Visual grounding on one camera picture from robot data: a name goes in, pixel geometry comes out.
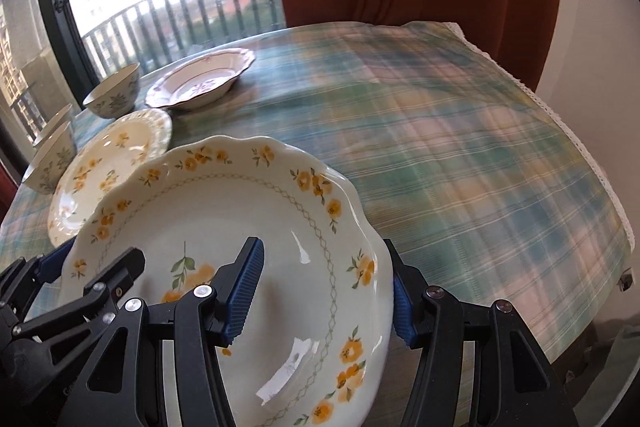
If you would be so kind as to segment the red patterned white plate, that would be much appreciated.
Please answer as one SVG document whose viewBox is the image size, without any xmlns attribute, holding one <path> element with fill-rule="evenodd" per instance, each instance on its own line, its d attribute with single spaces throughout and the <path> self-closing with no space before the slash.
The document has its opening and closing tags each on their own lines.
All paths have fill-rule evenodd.
<svg viewBox="0 0 640 427">
<path fill-rule="evenodd" d="M 191 58 L 155 81 L 146 92 L 151 108 L 193 110 L 222 98 L 255 61 L 253 51 L 230 48 Z"/>
</svg>

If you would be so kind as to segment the floral ceramic bowl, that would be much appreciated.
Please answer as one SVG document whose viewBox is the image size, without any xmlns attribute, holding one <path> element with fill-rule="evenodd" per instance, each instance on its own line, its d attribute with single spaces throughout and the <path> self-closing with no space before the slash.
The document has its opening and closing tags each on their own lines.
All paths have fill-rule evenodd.
<svg viewBox="0 0 640 427">
<path fill-rule="evenodd" d="M 53 194 L 76 154 L 73 127 L 66 122 L 40 146 L 24 173 L 22 183 L 39 194 Z"/>
<path fill-rule="evenodd" d="M 129 64 L 101 81 L 82 105 L 100 118 L 117 119 L 134 109 L 139 92 L 140 64 Z"/>
<path fill-rule="evenodd" d="M 68 124 L 74 118 L 74 108 L 72 104 L 66 104 L 44 125 L 42 130 L 36 136 L 34 141 L 34 147 L 36 150 L 47 141 L 49 136 L 55 132 L 56 129 L 62 127 L 63 124 Z"/>
</svg>

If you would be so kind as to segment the beaded yellow floral plate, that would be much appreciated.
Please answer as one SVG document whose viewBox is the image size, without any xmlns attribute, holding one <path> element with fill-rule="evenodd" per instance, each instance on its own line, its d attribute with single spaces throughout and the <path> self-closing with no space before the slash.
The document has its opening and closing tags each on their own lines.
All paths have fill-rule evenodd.
<svg viewBox="0 0 640 427">
<path fill-rule="evenodd" d="M 107 192 L 166 152 L 171 132 L 168 113 L 148 108 L 118 118 L 89 140 L 54 191 L 47 220 L 50 243 L 58 247 L 77 235 Z"/>
</svg>

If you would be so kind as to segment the black window frame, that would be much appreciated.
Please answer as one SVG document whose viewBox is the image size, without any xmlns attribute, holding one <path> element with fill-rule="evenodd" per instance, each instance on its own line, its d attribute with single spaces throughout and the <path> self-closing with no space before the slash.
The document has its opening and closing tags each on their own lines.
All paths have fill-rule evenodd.
<svg viewBox="0 0 640 427">
<path fill-rule="evenodd" d="M 23 172 L 35 139 L 99 83 L 70 0 L 1 0 L 1 155 Z"/>
</svg>

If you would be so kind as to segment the large yellow floral plate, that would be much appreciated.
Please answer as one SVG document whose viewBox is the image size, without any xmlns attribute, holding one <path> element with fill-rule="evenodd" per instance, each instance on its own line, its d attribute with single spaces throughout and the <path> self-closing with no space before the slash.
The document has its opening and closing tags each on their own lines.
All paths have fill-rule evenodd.
<svg viewBox="0 0 640 427">
<path fill-rule="evenodd" d="M 298 148 L 213 136 L 138 167 L 80 230 L 60 301 L 137 247 L 145 268 L 131 295 L 168 303 L 250 236 L 264 269 L 241 335 L 217 352 L 236 422 L 361 425 L 390 340 L 392 264 L 352 184 Z"/>
</svg>

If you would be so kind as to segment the balcony railing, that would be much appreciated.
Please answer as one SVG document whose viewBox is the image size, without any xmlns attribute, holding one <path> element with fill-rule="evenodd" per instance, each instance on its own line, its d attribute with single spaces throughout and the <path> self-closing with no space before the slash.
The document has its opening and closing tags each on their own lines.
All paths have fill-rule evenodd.
<svg viewBox="0 0 640 427">
<path fill-rule="evenodd" d="M 72 10 L 99 81 L 131 63 L 149 74 L 201 49 L 281 29 L 281 0 L 136 0 L 84 25 Z"/>
</svg>

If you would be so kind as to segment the plaid tablecloth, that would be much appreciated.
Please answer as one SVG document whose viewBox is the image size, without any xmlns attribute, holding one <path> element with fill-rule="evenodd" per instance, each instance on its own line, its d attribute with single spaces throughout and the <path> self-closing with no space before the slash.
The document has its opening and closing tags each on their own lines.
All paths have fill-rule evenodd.
<svg viewBox="0 0 640 427">
<path fill-rule="evenodd" d="M 172 142 L 268 135 L 355 185 L 402 259 L 457 298 L 514 303 L 550 360 L 634 251 L 602 168 L 453 24 L 329 23 L 249 38 L 254 65 Z"/>
</svg>

